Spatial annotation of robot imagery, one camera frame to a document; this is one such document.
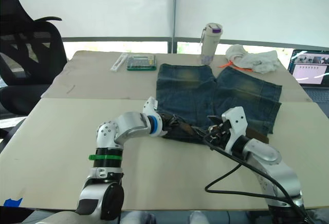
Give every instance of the white bottle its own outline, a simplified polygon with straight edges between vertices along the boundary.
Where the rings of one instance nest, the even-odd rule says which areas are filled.
[[[202,31],[202,49],[200,61],[202,65],[209,65],[215,55],[216,48],[223,34],[223,27],[220,24],[209,23]]]

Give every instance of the white cloth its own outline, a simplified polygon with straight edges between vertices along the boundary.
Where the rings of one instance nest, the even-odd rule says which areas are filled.
[[[280,65],[276,51],[248,53],[240,44],[229,47],[226,51],[226,58],[237,67],[250,68],[260,73],[275,71]]]

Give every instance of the denim shorts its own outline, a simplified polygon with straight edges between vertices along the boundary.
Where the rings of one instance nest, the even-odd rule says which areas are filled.
[[[213,125],[208,115],[221,116],[229,108],[242,106],[248,127],[266,136],[273,133],[281,89],[231,67],[215,78],[209,66],[162,64],[156,87],[157,111],[206,129]]]

